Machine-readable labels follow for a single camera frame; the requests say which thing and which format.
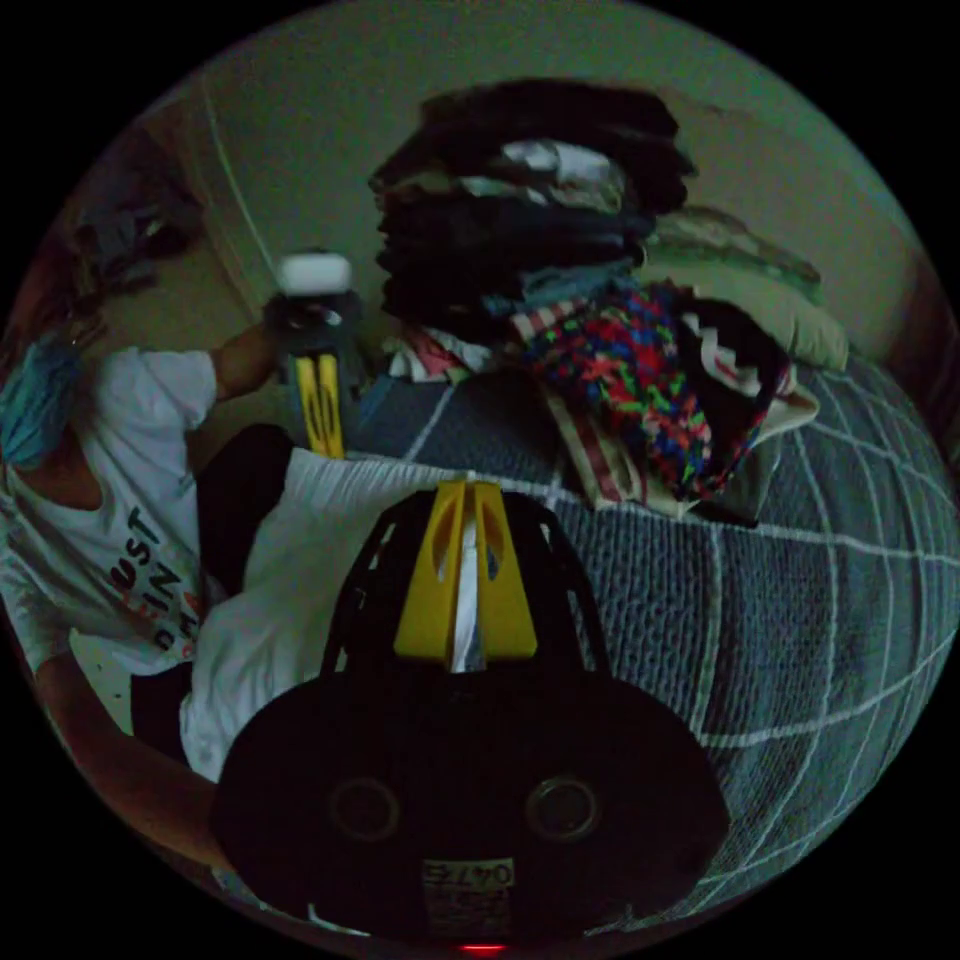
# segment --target yellow bracket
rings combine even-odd
[[[296,371],[310,449],[321,456],[342,460],[337,358],[329,353],[298,357]]]
[[[495,483],[474,487],[477,518],[477,625],[487,663],[527,660],[537,652],[537,635],[513,549],[503,495]],[[491,577],[489,558],[497,565]]]
[[[467,485],[440,483],[400,616],[394,652],[449,669],[457,623]]]
[[[477,625],[484,658],[488,663],[524,660],[536,653],[537,637],[500,488],[492,483],[468,488],[458,481],[437,487],[394,641],[399,657],[450,668],[468,491],[477,526]],[[496,564],[492,575],[489,558]]]

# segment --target striped fabric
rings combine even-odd
[[[564,300],[530,313],[514,314],[510,322],[520,340],[526,343],[558,320],[583,310],[588,303],[583,298]],[[567,445],[584,494],[594,508],[635,501],[679,519],[696,506],[695,500],[678,501],[666,484],[648,474],[644,465],[635,460],[626,444],[604,430],[596,417],[572,408],[548,387],[540,389]]]

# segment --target pillow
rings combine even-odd
[[[735,304],[794,360],[828,370],[847,367],[850,343],[843,327],[779,280],[720,263],[648,264],[637,276],[644,282],[669,279],[694,287],[699,297]]]

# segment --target label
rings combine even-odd
[[[513,859],[424,860],[423,893],[436,936],[510,932]]]

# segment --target gray bed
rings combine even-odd
[[[604,929],[716,906],[823,842],[910,735],[950,651],[960,520],[923,419],[857,356],[800,380],[821,413],[785,438],[755,530],[584,505],[522,373],[382,379],[366,398],[357,453],[473,470],[556,511],[617,675],[682,717],[715,765],[733,826],[706,877],[669,913]]]

